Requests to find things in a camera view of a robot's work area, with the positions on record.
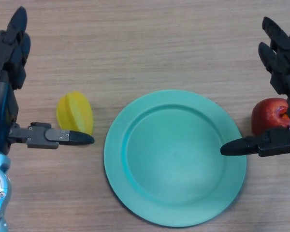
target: wood grain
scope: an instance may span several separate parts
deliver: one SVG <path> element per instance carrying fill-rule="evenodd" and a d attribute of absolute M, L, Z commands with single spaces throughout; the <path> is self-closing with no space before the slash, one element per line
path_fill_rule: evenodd
<path fill-rule="evenodd" d="M 29 17 L 27 79 L 18 122 L 50 122 L 68 91 L 89 98 L 96 143 L 55 151 L 14 145 L 9 156 L 12 232 L 168 232 L 124 209 L 107 184 L 108 128 L 135 98 L 159 89 L 203 94 L 243 135 L 261 99 L 276 97 L 259 56 L 271 17 L 290 34 L 290 0 L 0 0 L 0 29 L 20 6 Z M 219 217 L 183 232 L 290 232 L 290 154 L 248 158 L 239 199 Z"/>

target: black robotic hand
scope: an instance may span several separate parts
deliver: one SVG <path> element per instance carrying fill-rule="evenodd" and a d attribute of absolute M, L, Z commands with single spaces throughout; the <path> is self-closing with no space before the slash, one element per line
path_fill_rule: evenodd
<path fill-rule="evenodd" d="M 76 131 L 56 130 L 48 123 L 32 123 L 20 128 L 16 123 L 18 105 L 14 91 L 21 89 L 30 52 L 30 37 L 25 32 L 27 13 L 20 7 L 6 30 L 0 31 L 0 152 L 8 154 L 12 143 L 26 143 L 32 148 L 56 149 L 59 144 L 94 143 L 93 137 Z"/>
<path fill-rule="evenodd" d="M 262 29 L 271 43 L 270 46 L 263 42 L 259 44 L 259 56 L 272 76 L 270 83 L 275 91 L 288 97 L 290 118 L 290 36 L 268 17 L 264 17 Z M 258 153 L 261 157 L 290 153 L 290 128 L 272 128 L 259 137 L 231 141 L 223 145 L 220 152 L 226 156 Z"/>

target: red apple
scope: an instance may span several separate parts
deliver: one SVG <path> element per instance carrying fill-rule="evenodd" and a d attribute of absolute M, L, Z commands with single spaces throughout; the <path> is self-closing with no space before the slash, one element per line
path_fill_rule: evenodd
<path fill-rule="evenodd" d="M 288 103 L 283 98 L 267 98 L 256 104 L 251 113 L 251 130 L 255 136 L 272 127 L 290 127 Z"/>

